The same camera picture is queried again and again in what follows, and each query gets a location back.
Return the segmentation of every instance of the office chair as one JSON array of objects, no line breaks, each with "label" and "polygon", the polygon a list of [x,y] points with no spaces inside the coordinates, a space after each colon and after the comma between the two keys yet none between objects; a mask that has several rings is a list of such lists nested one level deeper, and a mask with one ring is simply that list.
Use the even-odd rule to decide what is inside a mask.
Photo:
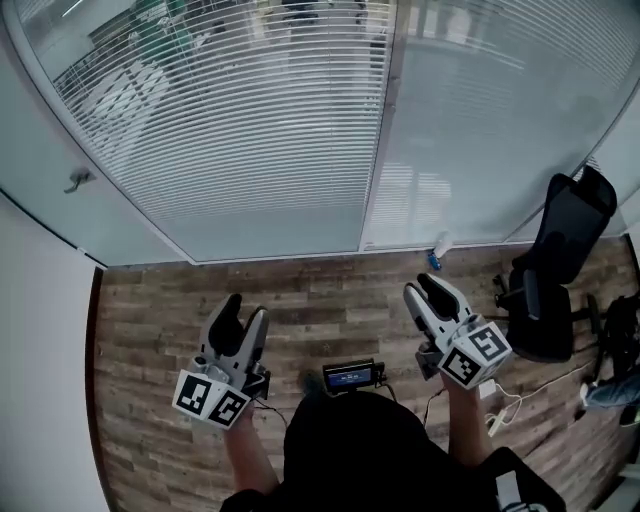
[{"label": "office chair", "polygon": [[514,352],[532,361],[564,362],[573,353],[573,322],[590,318],[599,330],[593,296],[588,308],[571,312],[571,283],[607,227],[617,207],[616,193],[599,172],[584,167],[575,181],[556,174],[549,182],[542,223],[529,251],[512,262],[508,288],[502,275],[494,282],[502,293],[496,305],[509,311],[507,339]]}]

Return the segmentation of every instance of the chair armrest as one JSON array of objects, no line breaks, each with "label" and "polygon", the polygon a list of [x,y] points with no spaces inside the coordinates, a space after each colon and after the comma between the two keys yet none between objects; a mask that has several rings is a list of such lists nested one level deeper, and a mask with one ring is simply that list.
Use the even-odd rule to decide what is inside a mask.
[{"label": "chair armrest", "polygon": [[540,320],[540,294],[538,292],[538,275],[535,270],[527,269],[523,272],[522,288],[497,295],[496,305],[507,311],[511,311],[514,306],[520,310],[523,307],[523,295],[527,316],[531,320]]},{"label": "chair armrest", "polygon": [[538,274],[536,271],[525,270],[522,284],[527,303],[527,315],[531,320],[540,320],[540,294],[538,293]]}]

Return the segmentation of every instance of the jeans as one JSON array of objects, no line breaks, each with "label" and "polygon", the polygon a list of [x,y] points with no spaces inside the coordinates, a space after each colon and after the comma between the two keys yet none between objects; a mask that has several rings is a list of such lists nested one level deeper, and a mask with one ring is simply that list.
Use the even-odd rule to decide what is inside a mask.
[{"label": "jeans", "polygon": [[594,407],[640,406],[640,371],[632,371],[624,379],[610,379],[589,389],[586,402]]}]

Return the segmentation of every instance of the door handle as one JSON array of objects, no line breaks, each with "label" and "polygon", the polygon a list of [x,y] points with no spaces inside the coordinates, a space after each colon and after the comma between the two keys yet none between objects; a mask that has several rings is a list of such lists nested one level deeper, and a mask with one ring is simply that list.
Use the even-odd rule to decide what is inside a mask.
[{"label": "door handle", "polygon": [[64,190],[65,194],[73,194],[80,185],[84,185],[85,183],[89,183],[96,179],[96,177],[91,174],[91,171],[87,168],[77,169],[71,173],[69,179],[73,183],[69,188]]}]

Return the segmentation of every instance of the wooden floor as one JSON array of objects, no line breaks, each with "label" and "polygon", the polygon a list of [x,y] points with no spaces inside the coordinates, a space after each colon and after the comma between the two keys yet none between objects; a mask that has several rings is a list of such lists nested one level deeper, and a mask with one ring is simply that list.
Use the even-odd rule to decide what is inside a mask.
[{"label": "wooden floor", "polygon": [[[517,248],[449,252],[442,277],[466,294],[475,312],[501,315],[492,277],[510,269]],[[269,308],[264,364],[272,371],[268,403],[291,417],[301,395],[301,369],[375,357],[387,365],[398,399],[424,414],[441,384],[424,382],[414,359],[421,338],[402,301],[403,285],[424,271],[422,252],[348,258],[193,267],[165,264],[112,269],[100,295],[96,346],[96,402],[100,441],[110,485],[128,512],[218,510],[230,494],[230,468],[220,435],[171,408],[177,374],[198,349],[202,322],[230,292],[246,310]],[[574,309],[584,292],[601,308],[630,295],[637,280],[626,242],[594,249],[570,286]],[[535,364],[516,356],[497,376],[511,393],[527,393],[595,357],[586,322],[575,325],[576,354],[569,363]],[[511,447],[567,501],[584,511],[612,482],[629,454],[634,429],[620,429],[619,411],[593,410],[573,421],[585,369],[526,401],[495,445]],[[511,399],[488,400],[491,410]],[[255,423],[272,462],[283,466],[284,428],[278,416],[257,411]],[[446,394],[431,407],[429,436],[446,446]]]}]

